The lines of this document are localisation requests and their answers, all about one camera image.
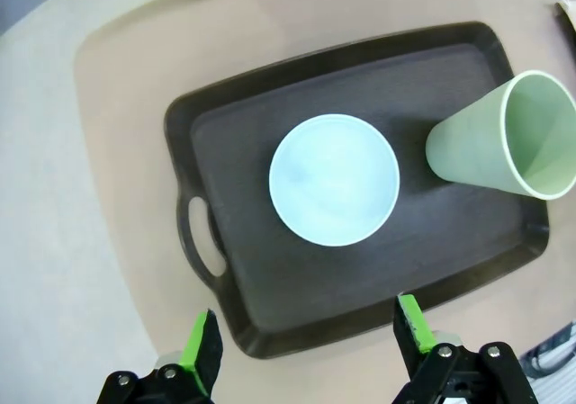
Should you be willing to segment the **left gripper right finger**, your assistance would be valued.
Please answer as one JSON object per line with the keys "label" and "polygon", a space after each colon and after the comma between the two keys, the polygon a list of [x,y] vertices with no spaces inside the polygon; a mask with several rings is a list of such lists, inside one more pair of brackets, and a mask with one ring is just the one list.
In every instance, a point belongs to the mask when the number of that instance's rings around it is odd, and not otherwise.
{"label": "left gripper right finger", "polygon": [[412,294],[395,298],[393,333],[409,375],[396,403],[537,402],[508,344],[491,342],[475,353],[439,341]]}

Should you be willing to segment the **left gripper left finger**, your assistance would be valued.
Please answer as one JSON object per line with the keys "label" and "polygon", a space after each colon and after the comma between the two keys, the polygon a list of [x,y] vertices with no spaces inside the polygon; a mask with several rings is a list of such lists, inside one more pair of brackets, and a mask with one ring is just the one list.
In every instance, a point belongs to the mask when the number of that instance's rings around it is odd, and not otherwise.
{"label": "left gripper left finger", "polygon": [[211,403],[221,368],[223,344],[215,313],[199,314],[178,362],[165,364],[145,377],[117,371],[108,375],[100,403]]}

